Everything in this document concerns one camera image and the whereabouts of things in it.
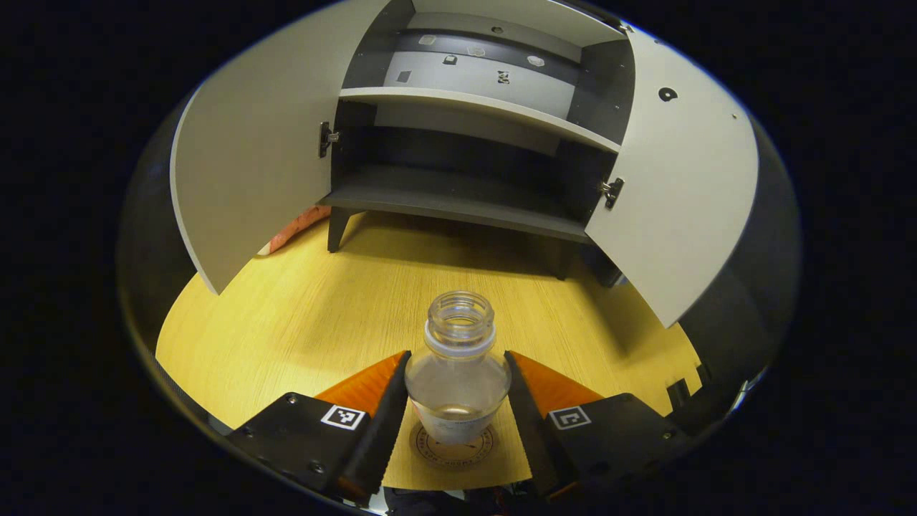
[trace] plastic bottle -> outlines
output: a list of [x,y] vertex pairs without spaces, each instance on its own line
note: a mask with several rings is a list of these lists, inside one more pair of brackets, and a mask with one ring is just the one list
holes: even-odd
[[469,443],[493,419],[512,378],[503,356],[491,352],[493,308],[473,292],[447,292],[430,305],[424,335],[426,349],[405,369],[410,402],[431,437]]

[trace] cabinet leg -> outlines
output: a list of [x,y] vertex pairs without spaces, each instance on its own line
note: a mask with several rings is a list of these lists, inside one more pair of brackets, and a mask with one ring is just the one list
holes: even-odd
[[340,249],[347,221],[358,213],[355,209],[331,207],[331,215],[328,217],[328,252],[337,252]]
[[563,281],[567,279],[570,267],[577,255],[580,254],[580,245],[575,241],[564,241],[560,248],[560,260],[558,264],[557,279]]

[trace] gray shelf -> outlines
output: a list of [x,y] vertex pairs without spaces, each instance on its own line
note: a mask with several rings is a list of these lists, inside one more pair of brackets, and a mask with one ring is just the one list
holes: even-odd
[[499,181],[396,165],[361,165],[321,204],[471,222],[588,242],[585,225],[544,196]]

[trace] black background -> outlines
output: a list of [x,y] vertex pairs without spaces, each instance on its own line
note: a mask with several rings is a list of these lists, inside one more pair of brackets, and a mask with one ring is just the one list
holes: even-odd
[[[8,391],[10,513],[325,507],[248,470],[164,403],[114,282],[118,214],[146,139],[209,72],[314,7],[92,2],[6,17],[5,344],[22,354]],[[772,372],[708,443],[608,511],[904,511],[910,393],[892,366],[912,362],[913,337],[887,330],[913,320],[896,148],[906,28],[877,3],[605,7],[691,56],[760,119],[806,237],[798,318]]]

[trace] open cabinet door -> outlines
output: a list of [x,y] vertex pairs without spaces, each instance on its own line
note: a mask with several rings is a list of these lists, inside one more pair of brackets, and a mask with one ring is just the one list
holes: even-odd
[[270,35],[205,80],[171,152],[175,218],[214,293],[331,189],[319,127],[333,123],[350,60],[387,0],[346,0]]
[[701,296],[751,211],[757,146],[745,110],[702,69],[633,28],[635,91],[609,184],[586,234],[634,284],[663,326]]

